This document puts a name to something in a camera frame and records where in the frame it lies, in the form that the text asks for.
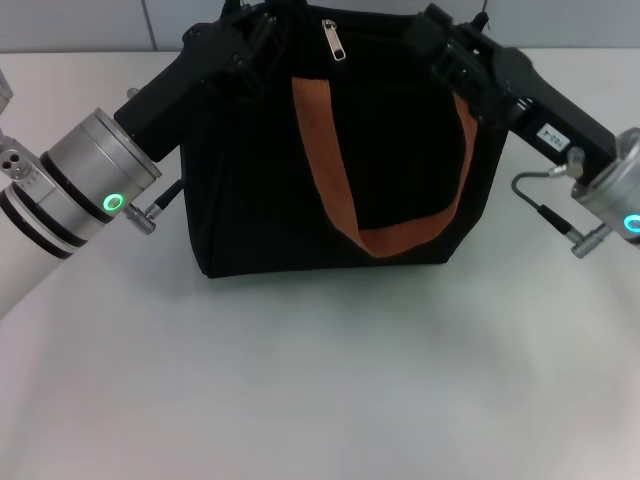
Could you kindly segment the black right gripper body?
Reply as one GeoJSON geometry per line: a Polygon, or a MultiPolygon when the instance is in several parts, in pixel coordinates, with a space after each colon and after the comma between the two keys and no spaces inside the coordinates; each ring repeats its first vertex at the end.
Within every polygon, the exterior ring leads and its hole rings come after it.
{"type": "Polygon", "coordinates": [[[516,48],[500,47],[492,68],[501,94],[496,120],[556,165],[568,162],[568,152],[584,153],[583,174],[595,176],[616,157],[615,137],[548,84],[531,60],[516,48]]]}

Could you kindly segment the black bag with brown handles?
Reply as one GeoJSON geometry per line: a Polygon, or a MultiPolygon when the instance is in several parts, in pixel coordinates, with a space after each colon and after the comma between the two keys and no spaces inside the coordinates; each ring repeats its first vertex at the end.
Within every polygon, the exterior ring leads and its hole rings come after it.
{"type": "Polygon", "coordinates": [[[287,34],[270,88],[209,101],[181,146],[202,273],[447,262],[483,214],[506,132],[431,76],[405,40],[412,16],[266,5],[287,34]]]}

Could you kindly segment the silver zipper pull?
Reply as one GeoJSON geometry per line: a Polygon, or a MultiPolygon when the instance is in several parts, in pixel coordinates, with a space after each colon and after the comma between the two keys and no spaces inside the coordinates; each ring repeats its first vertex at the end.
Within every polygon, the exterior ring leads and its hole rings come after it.
{"type": "Polygon", "coordinates": [[[344,61],[347,54],[338,35],[337,24],[331,19],[323,19],[321,25],[333,59],[336,62],[344,61]]]}

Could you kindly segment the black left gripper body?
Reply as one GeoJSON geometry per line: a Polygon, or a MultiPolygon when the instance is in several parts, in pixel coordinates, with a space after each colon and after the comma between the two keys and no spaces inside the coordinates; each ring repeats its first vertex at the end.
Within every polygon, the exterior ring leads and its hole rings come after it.
{"type": "Polygon", "coordinates": [[[176,59],[115,112],[115,122],[151,161],[163,160],[196,121],[203,85],[226,73],[233,56],[245,51],[236,28],[194,25],[176,59]]]}

